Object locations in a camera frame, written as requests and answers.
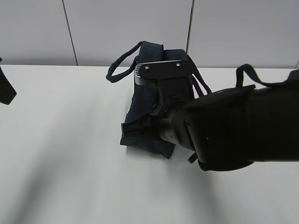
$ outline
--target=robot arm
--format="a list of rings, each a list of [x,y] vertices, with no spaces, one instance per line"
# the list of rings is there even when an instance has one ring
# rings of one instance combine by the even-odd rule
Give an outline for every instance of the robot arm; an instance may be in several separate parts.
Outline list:
[[[160,105],[122,125],[125,136],[182,145],[203,170],[228,171],[255,161],[299,161],[299,70],[282,83],[263,83],[250,65],[235,88],[194,99],[189,61],[137,65],[137,84],[156,83]],[[267,86],[242,86],[243,72]]]

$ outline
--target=bag handle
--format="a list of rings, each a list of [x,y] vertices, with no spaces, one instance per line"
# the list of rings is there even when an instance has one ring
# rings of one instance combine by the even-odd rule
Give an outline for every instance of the bag handle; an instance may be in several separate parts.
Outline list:
[[[137,64],[137,61],[139,59],[139,56],[136,56],[134,58],[133,63],[131,64],[130,68],[126,71],[124,71],[123,73],[120,73],[118,75],[112,76],[114,71],[116,70],[116,68],[131,54],[133,54],[135,51],[138,50],[138,48],[141,46],[142,41],[139,42],[136,46],[134,46],[131,50],[129,50],[128,52],[124,53],[122,56],[120,56],[120,58],[118,58],[114,63],[111,64],[108,73],[106,75],[106,79],[108,81],[110,81],[111,83],[116,83],[118,81],[120,81],[121,79],[123,79],[124,77],[128,76],[130,73],[132,73],[132,71],[134,71],[135,66]]]
[[[243,87],[243,80],[244,80],[244,72],[256,83],[262,84],[267,87],[276,87],[276,86],[283,86],[285,85],[285,81],[281,83],[264,83],[258,77],[256,71],[250,64],[244,64],[237,68],[236,75],[237,75],[237,82],[236,87]]]

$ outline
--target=bag strap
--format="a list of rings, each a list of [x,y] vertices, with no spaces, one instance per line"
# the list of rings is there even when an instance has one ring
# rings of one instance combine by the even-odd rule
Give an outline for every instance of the bag strap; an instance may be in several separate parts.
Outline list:
[[[116,83],[123,79],[124,77],[128,76],[132,71],[134,71],[135,66],[138,61],[138,56],[134,58],[133,63],[131,64],[130,68],[118,75],[112,76],[116,68],[131,54],[133,54],[135,51],[138,50],[138,48],[141,46],[142,42],[139,42],[136,46],[134,46],[131,50],[124,53],[122,56],[120,56],[114,63],[111,64],[108,73],[106,75],[106,79],[110,81],[111,83]]]
[[[170,60],[170,61],[172,61],[172,60],[191,61],[194,65],[194,68],[195,68],[194,76],[196,77],[196,78],[194,78],[194,76],[191,76],[191,79],[192,79],[192,84],[193,84],[198,96],[203,97],[204,94],[203,94],[202,90],[200,89],[200,86],[199,86],[197,80],[206,89],[208,94],[211,93],[210,88],[207,86],[207,84],[205,83],[205,81],[201,77],[201,75],[200,75],[199,71],[197,70],[194,62],[192,61],[192,59],[187,55],[187,53],[184,50],[182,50],[182,49],[173,49],[173,50],[165,50],[164,52],[165,52],[165,56],[166,56],[167,60]]]
[[[140,47],[139,55],[136,56],[131,64],[130,68],[123,73],[118,75],[112,76],[116,68],[130,55],[138,50]],[[106,79],[111,83],[116,83],[123,79],[124,77],[131,74],[137,62],[139,63],[146,63],[146,62],[155,62],[155,61],[162,61],[164,56],[164,49],[163,45],[150,43],[147,41],[141,41],[136,46],[134,46],[131,50],[120,56],[112,65],[110,66],[108,73],[106,75]]]
[[[0,67],[0,103],[9,105],[16,96],[16,91],[5,77]]]
[[[286,83],[286,81],[281,82],[281,83],[264,83],[260,80],[256,71],[250,64],[244,64],[244,65],[240,66],[239,68],[237,68],[237,70],[236,70],[236,75],[237,75],[237,82],[235,85],[236,87],[243,87],[244,72],[249,76],[249,78],[251,78],[256,83],[262,84],[267,87],[283,86]]]
[[[199,73],[199,71],[198,71],[196,65],[195,65],[194,62],[193,62],[193,60],[190,58],[189,55],[187,55],[187,56],[188,56],[188,60],[193,64],[193,66],[194,66],[194,68],[195,68],[195,69],[194,69],[194,73],[193,73],[193,75],[194,75],[194,76],[196,77],[196,79],[200,82],[200,84],[205,88],[207,94],[211,93],[212,91],[211,91],[210,87],[208,87],[208,85],[205,83],[204,79],[202,78],[201,74]]]

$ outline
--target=black object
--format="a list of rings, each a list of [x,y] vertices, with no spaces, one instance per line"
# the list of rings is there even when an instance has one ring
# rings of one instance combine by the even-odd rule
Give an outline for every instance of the black object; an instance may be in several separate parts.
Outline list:
[[[268,84],[245,64],[236,71],[235,88],[193,99],[194,69],[190,61],[138,64],[136,83],[156,83],[161,104],[123,124],[124,136],[180,144],[195,152],[189,162],[198,159],[203,170],[299,161],[299,70],[282,83]],[[243,72],[267,88],[243,86]]]
[[[16,96],[16,94],[16,91],[9,83],[9,81],[6,79],[0,67],[0,103],[9,105]]]
[[[134,61],[130,68],[121,74],[112,76],[113,72],[122,63],[122,61],[126,59],[129,55],[132,55],[135,51],[137,51],[139,47],[139,55],[134,58]],[[142,41],[139,42],[130,51],[122,55],[110,66],[106,78],[111,83],[115,83],[128,76],[135,69],[137,63],[162,62],[168,60],[191,61],[189,56],[182,49],[164,50],[163,45]],[[164,75],[170,74],[170,72],[167,70],[165,70],[164,72]],[[204,83],[197,69],[194,71],[194,76],[195,77],[188,78],[191,79],[191,83],[189,86],[189,95],[192,99],[194,99],[192,84],[197,90],[198,95],[203,96],[203,93],[199,88],[199,84],[197,83],[196,79],[198,79],[199,82],[205,87],[207,92],[211,92],[208,86]],[[159,88],[163,88],[163,82],[161,82],[161,86],[157,87],[155,82],[147,82],[146,85],[138,85],[135,80],[134,94],[132,97],[129,112],[127,113],[125,119],[125,124],[133,120],[139,119],[143,115],[151,112],[157,105],[162,104],[161,100],[164,99],[164,96],[159,95]],[[165,158],[171,157],[173,149],[175,147],[174,144],[164,141],[162,139],[147,139],[140,138],[138,136],[125,136],[124,134],[121,137],[121,145],[139,147],[152,153],[162,154]]]

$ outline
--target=white table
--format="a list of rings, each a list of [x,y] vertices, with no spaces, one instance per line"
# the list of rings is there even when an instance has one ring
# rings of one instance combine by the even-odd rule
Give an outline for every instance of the white table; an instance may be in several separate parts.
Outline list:
[[[132,76],[111,84],[107,67],[2,69],[17,96],[0,105],[1,224],[298,223],[299,162],[203,172],[183,148],[170,160],[126,148]],[[235,84],[235,69],[200,71],[213,91]],[[268,82],[290,71],[257,69]]]

